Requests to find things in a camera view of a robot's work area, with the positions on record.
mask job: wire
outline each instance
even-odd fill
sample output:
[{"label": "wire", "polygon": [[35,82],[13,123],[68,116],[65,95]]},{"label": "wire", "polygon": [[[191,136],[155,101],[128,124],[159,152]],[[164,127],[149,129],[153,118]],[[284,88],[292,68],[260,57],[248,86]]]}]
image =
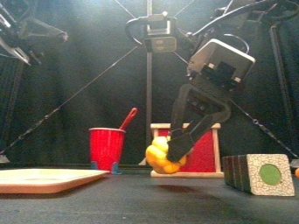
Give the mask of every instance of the wire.
[{"label": "wire", "polygon": [[5,153],[5,151],[8,150],[8,149],[11,149],[33,131],[35,131],[35,129],[43,124],[43,122],[45,121],[45,120],[48,120],[51,117],[52,117],[52,115],[61,109],[61,107],[83,92],[83,90],[96,81],[96,79],[99,78],[99,77],[101,77],[105,73],[107,73],[107,71],[117,64],[117,62],[120,61],[120,60],[123,60],[127,56],[128,56],[128,54],[135,50],[137,48],[137,46],[135,46],[127,53],[125,53],[125,55],[121,57],[121,58],[119,58],[117,60],[116,60],[116,62],[104,70],[104,72],[101,72],[93,79],[92,79],[92,81],[71,96],[71,98],[48,114],[48,115],[45,115],[44,116],[44,118],[37,122],[37,123],[35,123],[33,125],[32,125],[32,127],[15,139],[15,141],[8,145],[8,147],[5,147],[1,151],[0,151],[0,155],[1,154],[4,154]]},{"label": "wire", "polygon": [[227,37],[232,37],[232,38],[238,39],[243,43],[243,45],[246,46],[246,49],[247,49],[246,53],[248,53],[248,49],[250,49],[248,43],[247,43],[247,41],[243,38],[240,38],[239,36],[236,36],[234,34],[228,34],[228,33],[226,33],[223,35],[227,36]]},{"label": "wire", "polygon": [[1,53],[0,53],[0,56],[1,56],[1,57],[5,57],[5,58],[8,58],[8,59],[17,59],[16,57],[9,56],[9,55],[5,55],[5,54],[1,54]]},{"label": "wire", "polygon": [[125,12],[131,15],[131,17],[132,18],[136,18],[135,15],[128,11],[128,9],[125,8],[125,6],[117,0],[115,0],[115,2],[120,5],[120,7],[125,10]]},{"label": "wire", "polygon": [[179,55],[179,53],[178,52],[172,52],[178,57],[179,57],[179,59],[188,65],[188,62],[187,62],[187,60]]},{"label": "wire", "polygon": [[174,17],[176,17],[192,3],[194,3],[194,0],[176,12]]},{"label": "wire", "polygon": [[244,113],[244,115],[250,118],[252,123],[263,130],[263,132],[280,144],[280,146],[294,155],[295,158],[299,158],[298,155],[292,152],[292,150],[287,147],[287,145],[276,138],[275,134],[270,131],[270,129],[259,122],[256,118],[254,118],[250,113],[232,101],[232,104],[236,108]]}]

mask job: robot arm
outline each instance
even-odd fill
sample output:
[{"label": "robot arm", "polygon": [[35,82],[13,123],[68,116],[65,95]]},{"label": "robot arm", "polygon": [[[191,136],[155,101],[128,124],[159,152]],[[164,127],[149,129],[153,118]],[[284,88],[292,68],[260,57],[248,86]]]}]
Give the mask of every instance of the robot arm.
[{"label": "robot arm", "polygon": [[67,32],[33,18],[35,1],[0,3],[0,46],[25,64],[41,64],[45,46],[53,48],[68,39]]},{"label": "robot arm", "polygon": [[[170,139],[159,137],[145,150],[147,162],[156,172],[178,172],[180,165],[186,163],[186,155],[192,152],[192,146],[199,138],[215,123],[222,123],[230,118],[230,98],[255,64],[255,59],[247,54],[248,42],[255,39],[252,34],[255,35],[262,22],[267,21],[271,25],[298,14],[299,6],[290,0],[231,0],[228,6],[216,11],[214,20],[192,35],[184,36],[188,40],[184,41],[184,39],[183,42],[190,43],[184,48],[192,48],[187,68],[190,83],[182,86],[172,106]],[[164,21],[170,23],[175,21],[166,15],[128,21],[127,36],[140,46],[144,46],[148,52],[175,51],[174,44],[176,44],[179,35],[174,29],[170,29],[175,23],[172,23],[174,26],[163,27],[163,33],[160,33],[162,29],[149,32],[152,18],[156,18],[155,22],[160,24]],[[147,41],[145,43],[139,42],[129,32],[131,26],[137,23],[144,27],[141,39]],[[234,47],[227,41],[222,41],[224,36],[234,37],[238,42],[238,44],[235,42],[236,46],[240,43],[242,47]],[[196,116],[184,129],[184,118],[190,112]]]},{"label": "robot arm", "polygon": [[[167,158],[178,162],[215,123],[230,118],[230,97],[246,77],[255,59],[232,46],[212,39],[191,57],[191,79],[180,89],[172,107],[171,140]],[[198,115],[183,129],[186,112]]]}]

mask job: metal pole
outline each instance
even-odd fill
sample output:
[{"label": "metal pole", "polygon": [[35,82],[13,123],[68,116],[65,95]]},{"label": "metal pole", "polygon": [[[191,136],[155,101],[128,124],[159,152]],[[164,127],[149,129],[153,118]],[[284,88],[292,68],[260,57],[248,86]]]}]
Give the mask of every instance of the metal pole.
[{"label": "metal pole", "polygon": [[[147,0],[147,16],[153,13],[153,3],[152,0]],[[152,142],[152,53],[147,53],[147,79],[145,79],[145,147],[151,145]]]},{"label": "metal pole", "polygon": [[296,131],[295,131],[295,117],[292,112],[290,94],[287,90],[288,88],[287,88],[287,79],[286,79],[286,67],[284,67],[284,60],[282,58],[278,29],[279,29],[279,24],[272,25],[272,27],[270,28],[270,38],[271,38],[271,44],[274,48],[278,79],[279,79],[282,96],[284,101],[284,115],[286,115],[286,124],[288,128],[290,140],[292,145],[291,148],[296,149],[298,142],[296,142]]}]

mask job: black table surface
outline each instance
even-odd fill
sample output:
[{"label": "black table surface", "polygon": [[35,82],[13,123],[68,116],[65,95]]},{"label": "black table surface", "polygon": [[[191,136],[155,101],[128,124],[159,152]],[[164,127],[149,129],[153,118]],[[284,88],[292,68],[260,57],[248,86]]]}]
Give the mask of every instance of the black table surface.
[{"label": "black table surface", "polygon": [[256,196],[223,178],[105,175],[55,194],[0,194],[0,223],[299,223],[295,196]]}]

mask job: wooden block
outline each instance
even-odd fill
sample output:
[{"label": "wooden block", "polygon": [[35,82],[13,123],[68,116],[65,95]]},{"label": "wooden block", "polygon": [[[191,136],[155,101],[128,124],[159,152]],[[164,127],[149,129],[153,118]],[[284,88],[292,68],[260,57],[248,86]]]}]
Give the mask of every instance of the wooden block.
[{"label": "wooden block", "polygon": [[[152,123],[151,129],[153,137],[168,136],[170,128],[170,123]],[[223,177],[223,173],[220,172],[219,128],[220,125],[218,123],[211,127],[194,145],[194,151],[192,154],[188,155],[187,164],[182,167],[180,171],[171,174],[171,176],[190,177],[194,174],[194,177]]]},{"label": "wooden block", "polygon": [[284,154],[247,154],[222,160],[227,185],[255,195],[295,196]]}]

